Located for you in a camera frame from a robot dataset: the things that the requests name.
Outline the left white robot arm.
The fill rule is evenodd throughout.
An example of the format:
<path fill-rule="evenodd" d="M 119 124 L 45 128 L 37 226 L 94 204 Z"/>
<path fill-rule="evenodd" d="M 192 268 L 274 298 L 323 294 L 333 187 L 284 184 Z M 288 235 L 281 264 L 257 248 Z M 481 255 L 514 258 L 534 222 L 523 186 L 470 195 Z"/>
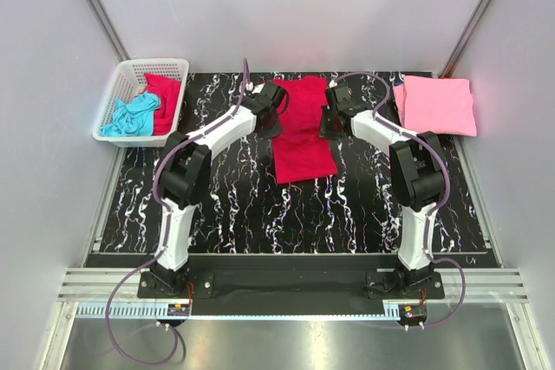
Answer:
<path fill-rule="evenodd" d="M 207 126 L 168 137 L 153 181 L 153 197 L 162 208 L 160 241 L 148 264 L 165 295 L 176 297 L 186 290 L 193 215 L 209 192 L 214 158 L 252 133 L 276 138 L 283 131 L 278 109 L 288 103 L 286 90 L 268 81 L 251 94 L 243 89 L 238 103 Z"/>

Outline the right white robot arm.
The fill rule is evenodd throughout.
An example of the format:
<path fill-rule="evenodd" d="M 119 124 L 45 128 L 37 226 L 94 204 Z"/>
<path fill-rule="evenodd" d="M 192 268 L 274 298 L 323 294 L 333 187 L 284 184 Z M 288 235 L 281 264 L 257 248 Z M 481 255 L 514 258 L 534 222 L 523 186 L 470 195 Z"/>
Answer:
<path fill-rule="evenodd" d="M 382 117 L 352 97 L 349 87 L 331 82 L 325 91 L 319 135 L 350 136 L 388 155 L 392 193 L 402 206 L 402 241 L 398 265 L 369 287 L 379 294 L 413 297 L 434 273 L 433 228 L 447 202 L 449 175 L 435 133 L 415 133 Z"/>

